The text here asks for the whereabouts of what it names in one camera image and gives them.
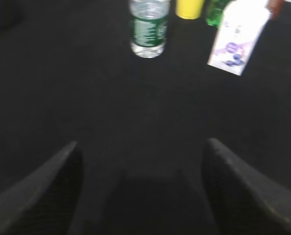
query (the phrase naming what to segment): yellow cup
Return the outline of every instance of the yellow cup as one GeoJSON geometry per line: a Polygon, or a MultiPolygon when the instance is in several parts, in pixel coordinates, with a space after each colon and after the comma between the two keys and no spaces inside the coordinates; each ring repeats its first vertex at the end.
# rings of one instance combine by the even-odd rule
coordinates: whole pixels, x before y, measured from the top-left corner
{"type": "Polygon", "coordinates": [[[197,19],[204,4],[204,0],[177,0],[176,15],[187,20],[197,19]]]}

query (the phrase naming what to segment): hand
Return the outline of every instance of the hand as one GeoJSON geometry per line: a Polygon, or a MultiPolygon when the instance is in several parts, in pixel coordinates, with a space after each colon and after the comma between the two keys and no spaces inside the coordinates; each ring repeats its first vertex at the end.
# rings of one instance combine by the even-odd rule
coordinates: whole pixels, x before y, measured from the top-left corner
{"type": "Polygon", "coordinates": [[[284,0],[269,0],[268,8],[272,12],[272,19],[274,20],[282,9],[284,0]]]}

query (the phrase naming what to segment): purple graphic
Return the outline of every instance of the purple graphic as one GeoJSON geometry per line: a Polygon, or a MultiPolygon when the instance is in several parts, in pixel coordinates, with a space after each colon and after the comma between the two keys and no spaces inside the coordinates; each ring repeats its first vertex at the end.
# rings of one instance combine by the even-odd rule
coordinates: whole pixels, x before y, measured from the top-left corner
{"type": "Polygon", "coordinates": [[[226,50],[229,52],[229,53],[233,53],[235,54],[238,50],[238,46],[236,43],[228,43],[226,45],[226,50]]]}
{"type": "MultiPolygon", "coordinates": [[[[242,48],[247,47],[247,46],[249,46],[251,44],[252,44],[252,41],[251,42],[247,42],[247,43],[243,43],[243,44],[239,44],[237,46],[238,46],[238,48],[242,49],[242,48]]],[[[221,54],[221,53],[225,53],[226,51],[227,51],[226,48],[224,48],[224,49],[216,49],[216,50],[214,50],[214,54],[218,55],[218,54],[221,54]]]]}

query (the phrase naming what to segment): plastic bottle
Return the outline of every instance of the plastic bottle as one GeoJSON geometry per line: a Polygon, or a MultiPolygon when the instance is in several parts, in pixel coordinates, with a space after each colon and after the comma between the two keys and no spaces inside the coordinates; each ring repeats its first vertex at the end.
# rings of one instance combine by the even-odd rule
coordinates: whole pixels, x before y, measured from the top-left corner
{"type": "Polygon", "coordinates": [[[219,26],[223,10],[230,1],[231,0],[211,0],[206,18],[208,25],[215,25],[216,27],[219,26]]]}
{"type": "Polygon", "coordinates": [[[162,54],[166,43],[170,0],[130,0],[131,48],[143,58],[162,54]]]}
{"type": "Polygon", "coordinates": [[[270,18],[268,0],[231,1],[223,12],[208,64],[241,75],[270,18]]]}

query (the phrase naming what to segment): water bottle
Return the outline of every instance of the water bottle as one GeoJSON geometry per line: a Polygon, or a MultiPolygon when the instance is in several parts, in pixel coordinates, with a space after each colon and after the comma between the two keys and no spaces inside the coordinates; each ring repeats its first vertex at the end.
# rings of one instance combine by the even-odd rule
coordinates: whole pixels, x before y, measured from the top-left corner
{"type": "Polygon", "coordinates": [[[208,25],[216,25],[216,27],[219,26],[223,10],[229,2],[230,0],[211,0],[210,6],[208,8],[208,15],[206,18],[206,22],[208,23],[208,25]]]}
{"type": "Polygon", "coordinates": [[[130,0],[132,51],[143,58],[162,54],[170,0],[130,0]]]}

